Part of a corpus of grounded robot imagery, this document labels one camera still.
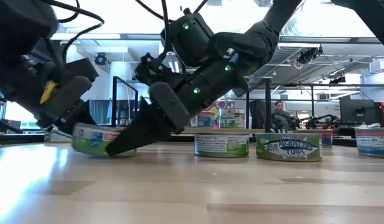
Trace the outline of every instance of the window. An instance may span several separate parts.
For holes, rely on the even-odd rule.
[[[39,129],[34,115],[15,102],[6,103],[5,119],[21,121],[21,128]]]

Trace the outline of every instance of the white column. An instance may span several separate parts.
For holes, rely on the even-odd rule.
[[[132,80],[133,69],[128,62],[112,62],[110,65],[110,91],[109,96],[113,98],[113,77],[120,77],[124,81]],[[126,85],[118,82],[117,84],[117,100],[133,100],[135,97],[134,90]]]

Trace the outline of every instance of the man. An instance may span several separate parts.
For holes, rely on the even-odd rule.
[[[283,110],[283,102],[281,100],[278,100],[274,105],[276,106],[276,108],[272,111],[272,114],[283,114],[286,116],[290,116],[289,113],[287,113],[286,111]],[[292,130],[289,122],[287,121],[287,119],[285,117],[275,115],[273,118],[275,120],[277,120],[277,123],[280,123],[280,126],[278,128],[285,129],[287,131]]]
[[[284,114],[290,116],[289,113],[283,110],[283,102],[281,100],[275,102],[274,105],[276,106],[276,108],[272,111],[273,114]]]

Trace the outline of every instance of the can label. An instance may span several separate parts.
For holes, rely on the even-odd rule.
[[[356,136],[356,143],[360,154],[384,156],[384,136],[369,136],[369,134],[362,136],[359,133]]]
[[[93,132],[91,138],[91,147],[99,147],[102,145],[103,133]]]
[[[323,145],[323,147],[333,146],[333,135],[332,134],[322,134],[322,145]]]
[[[224,119],[220,120],[220,128],[246,128],[246,123],[240,119]]]
[[[322,139],[317,137],[256,137],[256,155],[277,161],[319,161]]]
[[[75,126],[73,130],[72,147],[74,150],[86,154],[107,155],[106,146],[113,141],[119,133],[104,131],[98,128]]]
[[[248,154],[249,136],[196,134],[195,151],[224,154]]]
[[[246,118],[245,110],[221,110],[220,119],[242,119]]]

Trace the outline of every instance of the table surface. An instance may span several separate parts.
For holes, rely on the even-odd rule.
[[[132,158],[68,144],[0,148],[0,223],[384,223],[384,159],[356,148],[322,162],[195,157],[154,144]]]

